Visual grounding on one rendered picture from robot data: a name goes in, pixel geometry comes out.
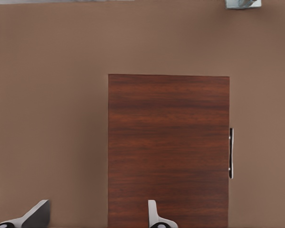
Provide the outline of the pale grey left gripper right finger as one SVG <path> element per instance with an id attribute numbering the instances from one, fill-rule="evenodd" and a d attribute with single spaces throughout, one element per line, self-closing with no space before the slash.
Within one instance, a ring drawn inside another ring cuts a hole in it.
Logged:
<path id="1" fill-rule="evenodd" d="M 176 222 L 158 215 L 156 201 L 152 199 L 148 200 L 148 218 L 149 228 L 178 228 Z"/>

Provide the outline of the dark wooden cabinet box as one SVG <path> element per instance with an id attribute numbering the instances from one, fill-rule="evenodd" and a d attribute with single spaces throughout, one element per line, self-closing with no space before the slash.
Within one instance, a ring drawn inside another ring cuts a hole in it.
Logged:
<path id="1" fill-rule="evenodd" d="M 229 78 L 110 75 L 108 228 L 228 226 Z"/>

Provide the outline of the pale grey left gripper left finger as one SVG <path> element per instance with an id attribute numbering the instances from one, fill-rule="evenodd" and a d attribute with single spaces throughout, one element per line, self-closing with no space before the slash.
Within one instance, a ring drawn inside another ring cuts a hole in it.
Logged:
<path id="1" fill-rule="evenodd" d="M 50 223 L 50 200 L 43 199 L 22 217 L 0 223 L 0 228 L 48 228 Z"/>

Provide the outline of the silver frame post foot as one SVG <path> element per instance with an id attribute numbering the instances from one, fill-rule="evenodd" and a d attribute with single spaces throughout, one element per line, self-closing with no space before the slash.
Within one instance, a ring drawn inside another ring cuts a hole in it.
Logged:
<path id="1" fill-rule="evenodd" d="M 225 0 L 225 7 L 228 10 L 245 10 L 260 8 L 262 0 Z"/>

